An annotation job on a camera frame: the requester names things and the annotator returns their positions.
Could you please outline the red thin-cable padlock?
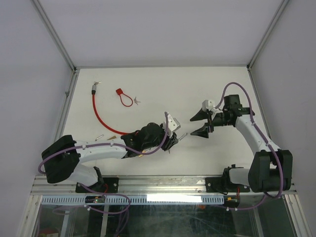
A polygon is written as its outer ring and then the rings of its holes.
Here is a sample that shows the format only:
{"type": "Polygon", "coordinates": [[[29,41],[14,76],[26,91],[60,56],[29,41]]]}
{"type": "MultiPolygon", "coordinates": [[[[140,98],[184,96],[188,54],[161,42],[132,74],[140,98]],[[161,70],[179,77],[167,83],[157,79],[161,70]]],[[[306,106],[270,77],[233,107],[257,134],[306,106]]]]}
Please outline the red thin-cable padlock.
{"type": "Polygon", "coordinates": [[[125,94],[121,88],[116,89],[116,94],[119,96],[120,102],[123,106],[131,107],[133,105],[133,99],[129,95],[125,94]]]}

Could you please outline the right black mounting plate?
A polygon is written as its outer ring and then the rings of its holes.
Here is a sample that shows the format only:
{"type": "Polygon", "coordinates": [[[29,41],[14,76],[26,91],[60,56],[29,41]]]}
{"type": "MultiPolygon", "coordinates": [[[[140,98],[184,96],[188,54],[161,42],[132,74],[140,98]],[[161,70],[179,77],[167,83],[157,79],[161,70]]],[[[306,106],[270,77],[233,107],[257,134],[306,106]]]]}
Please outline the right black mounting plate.
{"type": "Polygon", "coordinates": [[[249,193],[250,188],[242,184],[234,184],[230,180],[223,177],[206,177],[205,187],[207,193],[249,193]]]}

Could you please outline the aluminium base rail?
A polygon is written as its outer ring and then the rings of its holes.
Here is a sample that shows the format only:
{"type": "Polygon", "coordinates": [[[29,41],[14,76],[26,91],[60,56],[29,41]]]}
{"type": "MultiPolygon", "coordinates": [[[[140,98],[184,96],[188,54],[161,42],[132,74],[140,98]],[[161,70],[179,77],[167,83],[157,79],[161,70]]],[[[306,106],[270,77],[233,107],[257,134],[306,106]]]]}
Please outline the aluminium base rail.
{"type": "MultiPolygon", "coordinates": [[[[118,181],[108,187],[117,188],[118,193],[125,195],[177,193],[205,194],[211,183],[206,176],[117,176],[118,181]]],[[[75,194],[80,186],[74,181],[63,181],[57,184],[47,182],[45,176],[36,176],[31,188],[32,195],[67,195],[75,194]]]]}

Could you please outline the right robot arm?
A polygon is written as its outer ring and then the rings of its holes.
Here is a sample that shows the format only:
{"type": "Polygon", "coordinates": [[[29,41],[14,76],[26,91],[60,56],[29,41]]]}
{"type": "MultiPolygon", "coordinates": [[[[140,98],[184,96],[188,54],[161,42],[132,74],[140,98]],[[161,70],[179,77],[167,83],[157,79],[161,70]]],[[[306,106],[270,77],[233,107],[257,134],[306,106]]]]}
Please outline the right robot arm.
{"type": "Polygon", "coordinates": [[[208,138],[215,127],[233,126],[250,146],[254,158],[250,168],[235,165],[225,168],[222,176],[211,182],[211,188],[222,194],[238,190],[255,193],[289,190],[292,184],[292,153],[281,149],[258,131],[254,112],[240,103],[239,95],[228,95],[223,99],[224,106],[220,110],[215,108],[213,101],[203,101],[201,109],[190,120],[206,120],[206,123],[191,135],[208,138]]]}

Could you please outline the small brass long-shackle padlock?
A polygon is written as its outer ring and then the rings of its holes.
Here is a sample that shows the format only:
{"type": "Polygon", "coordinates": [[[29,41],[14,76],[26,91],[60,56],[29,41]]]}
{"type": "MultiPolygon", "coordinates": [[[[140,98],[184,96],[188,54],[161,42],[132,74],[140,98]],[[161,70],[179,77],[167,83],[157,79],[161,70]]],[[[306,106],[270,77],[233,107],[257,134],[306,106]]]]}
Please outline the small brass long-shackle padlock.
{"type": "Polygon", "coordinates": [[[188,133],[183,134],[180,138],[178,138],[178,142],[180,142],[187,135],[188,135],[188,133]]]}

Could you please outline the right aluminium frame post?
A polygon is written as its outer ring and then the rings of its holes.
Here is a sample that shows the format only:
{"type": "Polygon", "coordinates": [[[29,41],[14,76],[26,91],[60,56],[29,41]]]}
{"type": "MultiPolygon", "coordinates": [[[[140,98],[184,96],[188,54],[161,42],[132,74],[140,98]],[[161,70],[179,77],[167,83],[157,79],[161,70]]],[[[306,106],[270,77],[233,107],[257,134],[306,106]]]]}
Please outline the right aluminium frame post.
{"type": "Polygon", "coordinates": [[[265,30],[253,56],[251,57],[249,63],[247,64],[247,69],[248,71],[251,71],[252,67],[254,66],[256,60],[258,59],[260,53],[262,52],[263,48],[265,47],[269,37],[271,36],[274,28],[276,27],[277,23],[279,22],[280,18],[282,17],[284,11],[286,10],[286,8],[288,7],[288,5],[290,4],[290,0],[282,0],[276,10],[276,12],[274,13],[267,29],[265,30]]]}

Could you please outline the aluminium frame post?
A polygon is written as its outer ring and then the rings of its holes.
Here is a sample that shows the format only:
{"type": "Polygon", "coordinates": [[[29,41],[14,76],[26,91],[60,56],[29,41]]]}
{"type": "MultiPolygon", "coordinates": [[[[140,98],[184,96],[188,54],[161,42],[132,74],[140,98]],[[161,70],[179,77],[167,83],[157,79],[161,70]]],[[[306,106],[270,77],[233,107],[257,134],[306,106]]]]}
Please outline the aluminium frame post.
{"type": "Polygon", "coordinates": [[[290,4],[290,0],[282,0],[276,10],[276,12],[274,13],[267,29],[265,30],[253,56],[251,57],[249,63],[247,64],[247,69],[248,71],[251,71],[252,67],[254,66],[256,60],[258,59],[260,53],[262,52],[263,48],[265,47],[269,37],[271,36],[274,28],[276,27],[277,23],[279,22],[280,18],[282,17],[284,11],[286,10],[286,8],[288,7],[288,5],[290,4]]]}
{"type": "Polygon", "coordinates": [[[55,30],[51,20],[49,19],[43,5],[41,4],[40,0],[31,0],[31,3],[38,13],[41,21],[43,22],[46,30],[48,31],[50,37],[52,38],[53,42],[55,43],[58,51],[62,55],[64,61],[66,62],[67,66],[70,68],[72,73],[75,73],[77,67],[75,66],[73,60],[71,59],[69,53],[67,52],[64,44],[62,43],[57,31],[55,30]]]}

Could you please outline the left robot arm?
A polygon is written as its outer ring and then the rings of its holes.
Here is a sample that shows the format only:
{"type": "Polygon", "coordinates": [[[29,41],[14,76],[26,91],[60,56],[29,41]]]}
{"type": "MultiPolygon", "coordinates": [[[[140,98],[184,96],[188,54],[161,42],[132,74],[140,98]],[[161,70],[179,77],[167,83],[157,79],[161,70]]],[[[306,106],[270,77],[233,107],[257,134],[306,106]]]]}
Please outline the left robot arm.
{"type": "Polygon", "coordinates": [[[150,155],[162,149],[170,150],[178,143],[176,130],[180,124],[169,119],[163,124],[149,123],[132,133],[105,142],[80,142],[72,135],[62,136],[41,154],[38,171],[48,183],[74,181],[84,189],[103,192],[105,181],[98,167],[88,167],[86,162],[100,159],[125,159],[150,155]]]}

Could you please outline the medium brass padlock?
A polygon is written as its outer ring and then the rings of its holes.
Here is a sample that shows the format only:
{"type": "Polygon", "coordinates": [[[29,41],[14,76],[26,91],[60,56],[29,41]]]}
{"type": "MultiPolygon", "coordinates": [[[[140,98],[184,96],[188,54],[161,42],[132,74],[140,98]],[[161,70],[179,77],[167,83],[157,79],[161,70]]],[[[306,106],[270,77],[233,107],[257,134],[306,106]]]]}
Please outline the medium brass padlock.
{"type": "Polygon", "coordinates": [[[142,153],[138,157],[140,158],[140,157],[144,156],[144,154],[149,152],[150,150],[151,150],[151,148],[143,150],[142,153]]]}

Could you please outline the left aluminium frame post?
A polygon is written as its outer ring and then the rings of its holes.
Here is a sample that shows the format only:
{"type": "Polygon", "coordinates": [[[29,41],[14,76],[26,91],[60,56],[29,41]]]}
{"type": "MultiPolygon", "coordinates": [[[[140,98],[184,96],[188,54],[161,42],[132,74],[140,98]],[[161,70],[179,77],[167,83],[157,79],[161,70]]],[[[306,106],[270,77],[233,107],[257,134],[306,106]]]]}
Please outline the left aluminium frame post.
{"type": "Polygon", "coordinates": [[[43,22],[46,30],[48,31],[50,37],[52,38],[53,42],[55,43],[58,51],[62,55],[64,61],[66,62],[67,66],[70,68],[72,73],[75,73],[77,67],[75,66],[73,60],[71,59],[69,53],[67,52],[64,44],[62,43],[57,31],[55,30],[51,20],[49,19],[43,5],[41,4],[40,0],[31,0],[31,3],[38,13],[41,21],[43,22]]]}

